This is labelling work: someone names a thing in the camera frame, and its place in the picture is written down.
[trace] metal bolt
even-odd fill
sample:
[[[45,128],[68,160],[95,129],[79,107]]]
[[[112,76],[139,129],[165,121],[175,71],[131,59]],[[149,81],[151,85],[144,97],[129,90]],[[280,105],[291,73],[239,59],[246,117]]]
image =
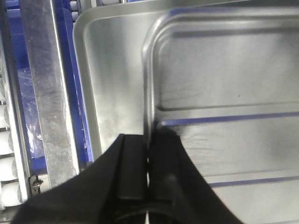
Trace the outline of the metal bolt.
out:
[[[36,134],[36,139],[42,141],[43,140],[42,134]]]
[[[33,190],[38,190],[42,183],[43,183],[42,180],[34,181],[33,184],[31,185],[31,187]]]

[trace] metal rail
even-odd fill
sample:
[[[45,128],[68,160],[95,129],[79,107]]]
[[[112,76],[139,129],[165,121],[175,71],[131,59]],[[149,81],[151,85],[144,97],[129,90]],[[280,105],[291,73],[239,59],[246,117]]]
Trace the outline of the metal rail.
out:
[[[54,0],[21,0],[51,188],[79,173]]]

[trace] black plastic part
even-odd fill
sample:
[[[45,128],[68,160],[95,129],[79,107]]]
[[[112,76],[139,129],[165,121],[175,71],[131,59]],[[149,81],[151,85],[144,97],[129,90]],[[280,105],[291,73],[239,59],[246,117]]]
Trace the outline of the black plastic part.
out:
[[[125,200],[146,197],[146,149],[142,135],[125,135],[118,175],[116,196]]]
[[[150,193],[155,199],[163,198],[163,194],[170,198],[172,209],[181,223],[242,223],[200,175],[187,155],[180,137],[173,134],[155,134],[149,158]],[[160,218],[151,213],[149,220],[157,223],[157,220],[162,220],[160,214],[158,217]]]
[[[199,174],[180,138],[119,135],[78,176],[21,206],[12,224],[241,224]],[[147,188],[146,174],[150,180]]]
[[[116,182],[124,135],[66,183],[25,202],[12,224],[97,224]]]

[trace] plastic wrap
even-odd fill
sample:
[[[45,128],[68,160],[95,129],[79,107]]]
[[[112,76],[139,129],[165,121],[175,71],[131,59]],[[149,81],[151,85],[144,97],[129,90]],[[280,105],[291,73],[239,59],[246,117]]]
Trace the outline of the plastic wrap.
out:
[[[19,69],[18,76],[31,158],[40,158],[44,156],[43,140],[39,125],[30,68]]]

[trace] metal surface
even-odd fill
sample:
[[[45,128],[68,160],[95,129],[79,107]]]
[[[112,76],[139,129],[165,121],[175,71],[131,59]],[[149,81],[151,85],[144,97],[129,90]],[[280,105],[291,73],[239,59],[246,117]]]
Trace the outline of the metal surface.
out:
[[[77,0],[77,4],[79,13],[83,13],[92,7],[91,0]]]
[[[298,24],[298,8],[181,9],[143,48],[148,139],[175,131],[245,223],[299,219]]]
[[[43,183],[40,186],[41,193],[44,193],[48,190],[50,190],[50,184],[49,184],[49,178],[47,174],[39,175],[38,179],[41,180]]]
[[[143,134],[145,36],[166,10],[229,0],[151,0],[92,8],[74,27],[74,42],[94,158],[119,133]]]
[[[79,168],[54,0],[20,3],[49,182],[55,187]]]
[[[17,166],[18,181],[20,183],[22,201],[29,195],[28,177],[29,167],[24,140],[25,131],[21,119],[21,96],[18,92],[18,76],[12,52],[10,32],[5,9],[5,2],[0,1],[0,66],[5,89],[7,112],[9,115],[10,131],[14,147],[14,157]],[[7,213],[0,214],[1,221],[7,221]]]

